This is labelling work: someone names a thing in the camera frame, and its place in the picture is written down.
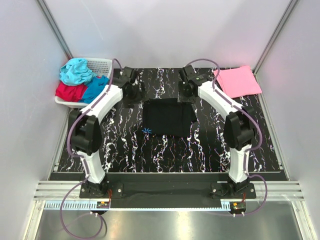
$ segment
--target laundry basket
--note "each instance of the laundry basket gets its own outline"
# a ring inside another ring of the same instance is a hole
[[[106,76],[110,79],[111,70],[112,70],[112,60],[104,59],[104,58],[87,58],[84,57],[88,61],[87,67],[91,69],[98,76]],[[57,104],[63,104],[68,106],[69,108],[82,109],[87,106],[87,103],[84,102],[73,102],[73,101],[65,101],[58,96],[54,97],[54,101]]]

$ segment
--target gray wall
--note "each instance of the gray wall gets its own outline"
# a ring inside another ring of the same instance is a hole
[[[0,238],[20,239],[66,116],[54,102],[66,58],[35,0],[0,7]]]
[[[292,180],[320,236],[320,1],[300,1],[258,72]]]
[[[77,57],[136,68],[254,67],[289,0],[46,0]],[[210,66],[200,62],[194,66]]]

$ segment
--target cable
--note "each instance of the cable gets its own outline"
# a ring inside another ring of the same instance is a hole
[[[62,224],[63,229],[64,229],[70,236],[72,236],[72,237],[74,237],[74,238],[76,238],[76,239],[80,239],[80,240],[93,240],[93,239],[95,239],[95,238],[100,234],[100,232],[101,232],[101,230],[102,230],[103,222],[104,222],[104,221],[103,221],[103,217],[102,217],[101,215],[99,215],[99,214],[96,214],[96,215],[95,215],[96,217],[98,216],[98,217],[100,218],[100,221],[101,221],[100,228],[99,228],[98,232],[97,232],[95,235],[90,236],[90,237],[79,237],[79,236],[77,236],[77,235],[74,235],[72,232],[70,232],[70,231],[67,229],[67,226],[65,225],[65,222],[64,222],[64,219],[63,219],[63,216],[62,216],[62,208],[63,208],[64,203],[65,203],[67,197],[69,196],[69,194],[70,194],[74,189],[76,189],[78,186],[81,186],[81,184],[85,183],[85,182],[88,180],[88,178],[89,178],[89,177],[87,177],[86,179],[84,179],[82,182],[79,182],[77,185],[75,185],[73,188],[71,188],[71,189],[67,192],[67,194],[64,196],[64,198],[63,198],[63,200],[62,200],[62,202],[61,202],[61,206],[60,206],[60,210],[59,210],[60,221],[61,221],[61,224]]]
[[[249,152],[249,151],[257,150],[257,149],[259,149],[259,148],[261,147],[262,141],[263,141],[261,129],[260,129],[259,125],[257,124],[257,122],[256,122],[246,111],[244,111],[242,108],[240,108],[240,107],[238,107],[238,106],[236,106],[236,105],[233,105],[232,102],[231,102],[228,98],[226,98],[222,93],[220,93],[219,91],[216,90],[216,88],[215,88],[215,87],[216,87],[215,83],[216,83],[216,80],[217,80],[218,75],[219,75],[219,73],[220,73],[220,67],[219,67],[219,65],[218,65],[215,61],[213,61],[213,60],[211,60],[211,59],[207,59],[207,58],[199,58],[199,59],[193,60],[193,61],[189,62],[187,65],[190,65],[190,64],[192,64],[192,63],[194,63],[194,62],[197,62],[197,61],[207,61],[207,62],[213,63],[213,64],[215,64],[215,65],[217,66],[218,72],[217,72],[216,76],[214,76],[214,79],[213,79],[213,81],[212,81],[213,91],[216,92],[222,99],[224,99],[224,100],[225,100],[228,104],[230,104],[232,107],[234,107],[235,109],[237,109],[238,111],[240,111],[242,114],[244,114],[244,115],[253,123],[253,125],[255,126],[255,128],[256,128],[257,131],[258,131],[259,142],[258,142],[257,146],[251,147],[251,148],[249,148],[249,149],[246,149],[246,150],[244,151],[244,157],[243,157],[243,158],[244,158],[244,161],[243,161],[243,171],[244,171],[244,174],[245,174],[248,178],[250,178],[250,179],[252,179],[252,178],[260,178],[260,179],[263,181],[264,187],[265,187],[265,195],[264,195],[264,199],[263,199],[263,201],[262,201],[262,204],[261,204],[256,210],[254,210],[254,211],[252,211],[252,212],[249,212],[249,213],[246,213],[245,215],[255,214],[256,212],[258,212],[258,211],[265,205],[265,203],[266,203],[266,201],[267,201],[267,197],[268,197],[268,186],[267,186],[266,180],[265,180],[261,175],[258,175],[258,174],[254,174],[254,175],[251,175],[251,176],[249,175],[249,171],[248,171],[248,168],[247,168],[246,153]]]
[[[95,239],[95,238],[100,234],[100,232],[101,232],[101,230],[102,230],[102,227],[103,227],[103,223],[105,223],[105,227],[106,227],[106,229],[107,229],[107,223],[106,223],[106,221],[104,220],[104,218],[103,218],[101,215],[99,215],[99,214],[96,213],[95,216],[96,216],[96,217],[99,216],[99,218],[100,218],[100,220],[101,220],[101,225],[100,225],[100,228],[99,228],[98,232],[97,232],[95,235],[91,236],[91,237],[79,237],[79,236],[77,236],[77,235],[74,235],[72,232],[70,232],[70,231],[68,230],[67,226],[65,225],[65,222],[64,222],[64,219],[63,219],[63,216],[62,216],[62,208],[63,208],[63,205],[64,205],[64,203],[65,203],[68,195],[69,195],[74,189],[76,189],[78,186],[81,186],[82,184],[84,184],[84,183],[89,179],[89,177],[90,177],[90,170],[89,170],[89,168],[88,168],[88,163],[87,163],[87,161],[86,161],[86,159],[85,159],[85,156],[80,155],[80,154],[73,153],[73,151],[72,151],[72,147],[71,147],[71,136],[72,136],[72,133],[73,133],[76,125],[82,120],[82,118],[83,118],[87,113],[89,113],[89,112],[101,101],[101,99],[102,99],[105,95],[107,95],[107,93],[109,92],[109,90],[110,90],[110,88],[111,88],[111,85],[112,85],[112,83],[113,83],[113,79],[114,79],[114,68],[113,68],[114,62],[117,62],[117,63],[119,64],[119,67],[120,67],[120,70],[121,70],[121,71],[123,70],[120,62],[119,62],[116,58],[112,59],[112,62],[111,62],[111,73],[110,73],[110,81],[109,81],[109,83],[108,83],[108,88],[107,88],[106,91],[98,98],[98,100],[95,101],[94,104],[92,104],[91,108],[89,108],[88,110],[86,110],[85,112],[83,112],[83,113],[74,121],[74,123],[73,123],[72,126],[70,127],[70,130],[69,130],[69,132],[68,132],[68,137],[67,137],[67,140],[66,140],[66,146],[67,146],[67,151],[68,151],[69,155],[70,155],[71,157],[78,157],[78,158],[82,158],[82,159],[83,159],[83,167],[84,167],[84,171],[85,171],[85,179],[84,179],[83,181],[79,182],[79,183],[78,183],[77,185],[75,185],[73,188],[71,188],[71,189],[67,192],[67,194],[64,196],[64,198],[63,198],[63,200],[62,200],[62,202],[61,202],[59,214],[60,214],[60,221],[61,221],[61,224],[62,224],[63,229],[64,229],[70,236],[72,236],[72,237],[74,237],[74,238],[76,238],[76,239],[80,239],[80,240],[93,240],[93,239]]]
[[[243,193],[242,203],[246,200],[246,192]]]
[[[198,61],[207,61],[207,62],[210,62],[210,63],[213,63],[213,64],[216,65],[216,68],[217,68],[218,72],[216,73],[216,75],[214,76],[213,81],[212,81],[212,87],[213,87],[213,90],[214,90],[215,87],[216,87],[216,85],[215,85],[216,80],[217,80],[217,78],[218,78],[218,76],[220,74],[220,66],[219,66],[219,64],[216,63],[215,61],[211,60],[211,59],[208,59],[208,58],[198,58],[196,60],[193,60],[193,61],[189,62],[186,66],[188,66],[190,64],[193,64],[195,62],[198,62]]]
[[[84,216],[91,215],[91,214],[92,214],[92,213],[90,213],[90,212],[86,212],[86,213],[84,213],[84,214],[81,214],[80,216],[77,216],[75,219],[72,220],[72,222],[66,224],[65,226],[68,228],[68,227],[72,226],[73,224],[75,224],[76,222],[78,222],[79,219],[83,218]],[[51,229],[52,231],[55,231],[55,232],[57,232],[57,233],[61,232],[62,230],[65,230],[63,227],[60,228],[60,229],[58,229],[58,230],[53,230],[54,227],[52,227],[52,223],[50,223],[50,222],[49,222],[49,227],[50,227],[50,229]]]

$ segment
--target black and white marble surface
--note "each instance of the black and white marble surface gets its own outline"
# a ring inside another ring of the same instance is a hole
[[[149,98],[177,98],[177,68],[139,69],[139,78],[146,86]],[[196,69],[212,74],[212,68]],[[278,160],[257,95],[235,99],[255,110],[255,117],[263,134],[262,147],[249,156],[249,170],[257,172],[279,171]],[[143,133],[143,104],[124,108],[117,103],[101,123],[103,143],[100,158],[106,172],[130,173],[186,173],[225,172],[230,166],[230,152],[223,136],[224,121],[206,101],[198,98],[193,104],[198,121],[188,138],[154,136]],[[58,172],[82,172],[78,158],[73,159],[64,145]]]

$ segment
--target light blue cloth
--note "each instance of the light blue cloth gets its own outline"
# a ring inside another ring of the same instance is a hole
[[[101,78],[94,77],[91,82],[86,84],[88,88],[85,90],[79,103],[90,104],[104,90],[108,82],[109,78],[106,76],[102,76]]]
[[[60,68],[60,80],[68,86],[89,83],[97,74],[90,70],[87,64],[88,61],[84,58],[70,59]]]

